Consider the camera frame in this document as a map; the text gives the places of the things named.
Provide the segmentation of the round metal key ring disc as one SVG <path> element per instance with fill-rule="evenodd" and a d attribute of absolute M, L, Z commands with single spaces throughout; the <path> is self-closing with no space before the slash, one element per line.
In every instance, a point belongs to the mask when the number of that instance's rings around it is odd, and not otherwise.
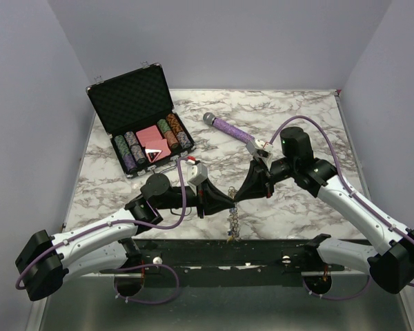
<path fill-rule="evenodd" d="M 227 217 L 229 224 L 228 230 L 228 242 L 238 241 L 240 239 L 240 225 L 239 225 L 239 211 L 237 203 L 234 202 L 234 206 L 229 209 L 229 215 Z"/>

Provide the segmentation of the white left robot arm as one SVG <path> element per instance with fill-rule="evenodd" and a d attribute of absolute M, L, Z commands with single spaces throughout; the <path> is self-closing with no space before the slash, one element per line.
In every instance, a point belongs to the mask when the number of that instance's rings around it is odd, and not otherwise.
<path fill-rule="evenodd" d="M 140 189 L 140 195 L 116 213 L 75 231 L 49 235 L 46 230 L 34 233 L 16 258 L 19 276 L 17 290 L 27 292 L 31 301 L 44 299 L 56 292 L 73 274 L 72 265 L 84 271 L 90 264 L 81 258 L 107 245 L 123 244 L 126 239 L 151 228 L 173 229 L 181 220 L 170 226 L 161 225 L 160 209 L 196 208 L 199 217 L 216 214 L 234 206 L 232 198 L 217 189 L 209 179 L 195 187 L 174 187 L 164 174 L 153 174 Z"/>

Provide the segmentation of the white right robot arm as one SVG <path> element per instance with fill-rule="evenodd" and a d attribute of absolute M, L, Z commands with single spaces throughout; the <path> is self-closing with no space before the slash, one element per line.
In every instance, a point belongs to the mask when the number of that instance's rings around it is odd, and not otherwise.
<path fill-rule="evenodd" d="M 338 211 L 368 240 L 360 245 L 327 234 L 310 241 L 304 263 L 311 270 L 326 264 L 361 271 L 383 290 L 397 294 L 414 279 L 414 228 L 392 219 L 360 194 L 327 160 L 314 156 L 311 141 L 299 127 L 280 132 L 283 158 L 273 158 L 269 142 L 252 138 L 246 144 L 253 157 L 236 201 L 269 198 L 276 183 L 293 179 L 303 190 Z"/>

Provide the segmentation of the purple glitter microphone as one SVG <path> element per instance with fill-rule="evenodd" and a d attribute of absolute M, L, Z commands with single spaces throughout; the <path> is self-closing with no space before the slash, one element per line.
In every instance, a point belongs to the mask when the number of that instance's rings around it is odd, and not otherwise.
<path fill-rule="evenodd" d="M 203 115 L 203 121 L 208 126 L 212 126 L 219 131 L 227 134 L 228 136 L 231 136 L 245 144 L 249 143 L 250 141 L 254 141 L 255 138 L 248 134 L 247 132 L 244 132 L 243 130 L 229 124 L 228 122 L 224 121 L 223 119 L 220 119 L 219 117 L 216 117 L 211 112 L 206 112 Z"/>

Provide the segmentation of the all in triangle button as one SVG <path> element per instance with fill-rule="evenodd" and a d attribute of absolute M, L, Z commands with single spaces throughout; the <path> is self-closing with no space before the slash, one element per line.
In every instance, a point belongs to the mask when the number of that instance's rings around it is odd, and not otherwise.
<path fill-rule="evenodd" d="M 145 155 L 147 156 L 150 163 L 156 162 L 157 158 L 162 153 L 162 150 L 154 149 L 154 148 L 146 148 Z"/>

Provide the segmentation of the red playing card deck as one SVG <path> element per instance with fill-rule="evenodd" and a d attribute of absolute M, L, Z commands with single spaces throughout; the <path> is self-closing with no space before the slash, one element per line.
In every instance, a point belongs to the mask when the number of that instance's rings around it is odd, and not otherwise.
<path fill-rule="evenodd" d="M 162 136 L 156 125 L 144 128 L 143 130 L 137 131 L 135 134 L 144 150 L 146 148 L 162 150 L 162 153 L 156 161 L 170 156 L 170 148 L 168 146 L 168 142 Z"/>

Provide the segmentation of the black poker chip case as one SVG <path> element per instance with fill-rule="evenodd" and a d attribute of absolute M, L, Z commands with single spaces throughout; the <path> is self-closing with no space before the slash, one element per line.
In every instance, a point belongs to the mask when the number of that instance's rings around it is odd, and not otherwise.
<path fill-rule="evenodd" d="M 195 142 L 175 113 L 164 70 L 159 63 L 144 66 L 86 89 L 123 173 L 138 177 L 195 149 Z M 156 125 L 167 140 L 170 156 L 150 163 L 136 132 Z"/>

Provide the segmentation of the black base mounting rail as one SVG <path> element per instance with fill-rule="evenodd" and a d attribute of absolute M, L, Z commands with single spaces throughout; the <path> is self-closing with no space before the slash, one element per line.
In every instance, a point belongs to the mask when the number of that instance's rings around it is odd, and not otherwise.
<path fill-rule="evenodd" d="M 322 275 L 326 265 L 300 239 L 139 239 L 137 250 L 116 272 L 114 285 L 132 295 L 146 288 L 225 288 L 280 285 L 296 287 L 302 275 Z"/>

